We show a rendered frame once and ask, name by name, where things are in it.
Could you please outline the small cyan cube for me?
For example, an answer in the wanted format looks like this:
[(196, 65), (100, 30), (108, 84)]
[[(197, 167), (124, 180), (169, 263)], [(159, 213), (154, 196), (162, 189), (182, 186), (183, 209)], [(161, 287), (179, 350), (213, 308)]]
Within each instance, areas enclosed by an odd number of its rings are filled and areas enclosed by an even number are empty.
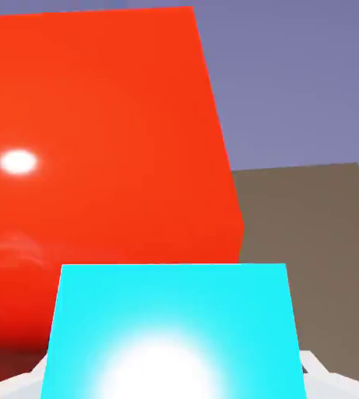
[(40, 399), (307, 399), (286, 267), (63, 266)]

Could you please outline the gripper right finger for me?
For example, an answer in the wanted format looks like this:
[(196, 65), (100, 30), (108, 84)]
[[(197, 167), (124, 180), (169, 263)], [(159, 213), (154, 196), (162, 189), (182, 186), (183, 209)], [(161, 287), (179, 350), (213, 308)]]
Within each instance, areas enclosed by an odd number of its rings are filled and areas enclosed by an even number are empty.
[(307, 399), (359, 399), (359, 381), (331, 373), (311, 351), (300, 351)]

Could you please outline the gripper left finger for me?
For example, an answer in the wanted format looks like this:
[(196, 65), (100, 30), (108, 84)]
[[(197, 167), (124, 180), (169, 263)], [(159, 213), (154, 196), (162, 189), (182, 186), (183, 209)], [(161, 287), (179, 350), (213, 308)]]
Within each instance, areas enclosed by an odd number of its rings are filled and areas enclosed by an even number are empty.
[(0, 382), (0, 399), (40, 399), (47, 356), (28, 373)]

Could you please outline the large red box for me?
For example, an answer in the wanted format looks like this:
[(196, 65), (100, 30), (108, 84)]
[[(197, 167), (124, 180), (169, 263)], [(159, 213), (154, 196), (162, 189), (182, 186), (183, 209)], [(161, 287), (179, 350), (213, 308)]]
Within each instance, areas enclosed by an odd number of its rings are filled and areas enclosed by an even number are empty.
[(235, 263), (243, 221), (193, 8), (0, 15), (0, 381), (66, 263)]

